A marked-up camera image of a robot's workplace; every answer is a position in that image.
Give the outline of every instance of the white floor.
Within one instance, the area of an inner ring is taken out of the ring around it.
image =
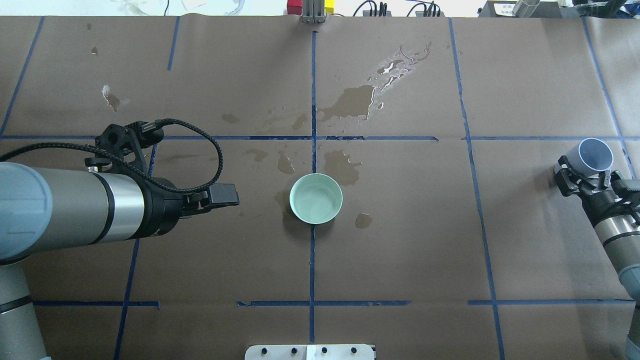
[[[182,0],[169,0],[167,15],[201,13],[205,15],[225,15],[243,6],[237,15],[282,15],[287,0],[185,0],[185,2],[205,3],[187,10]],[[162,15],[167,0],[3,0],[0,15]],[[335,0],[335,12],[353,15],[362,0]],[[393,16],[406,16],[415,4],[408,0],[386,0]],[[476,17],[477,9],[485,0],[436,0],[448,17]]]

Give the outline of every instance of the black rubber ring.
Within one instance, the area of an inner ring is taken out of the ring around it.
[[[25,297],[21,297],[19,299],[15,299],[14,301],[9,301],[6,304],[0,305],[0,314],[6,313],[7,311],[11,311],[13,309],[17,309],[20,306],[24,306],[26,304],[30,304],[33,301],[31,300],[31,295],[27,295]]]
[[[627,236],[635,236],[635,235],[640,235],[640,231],[633,231],[629,233],[618,234],[616,236],[611,236],[610,238],[607,239],[607,241],[602,243],[602,247],[607,246],[608,244],[616,241],[617,239],[626,238]]]
[[[115,213],[115,210],[116,210],[115,200],[113,198],[113,192],[111,191],[111,187],[109,186],[109,183],[107,183],[107,181],[102,176],[96,174],[95,172],[92,172],[92,174],[95,175],[95,177],[97,177],[98,180],[100,180],[100,182],[104,186],[105,191],[107,191],[107,200],[109,201],[109,213],[107,214],[107,221],[104,223],[104,229],[102,229],[102,232],[98,235],[98,237],[89,245],[93,245],[97,243],[107,235],[107,233],[111,229],[111,224],[113,224],[113,214]]]

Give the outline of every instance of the yellow object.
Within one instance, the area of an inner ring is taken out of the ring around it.
[[[324,9],[326,13],[333,13],[333,8],[335,7],[335,0],[324,0]]]

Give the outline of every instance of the small bowl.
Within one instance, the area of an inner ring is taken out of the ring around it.
[[[293,184],[289,204],[300,220],[309,224],[322,224],[340,212],[342,190],[328,175],[308,174]]]

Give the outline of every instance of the white metal plate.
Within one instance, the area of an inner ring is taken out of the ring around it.
[[[375,360],[376,353],[366,344],[340,345],[254,345],[244,360]]]

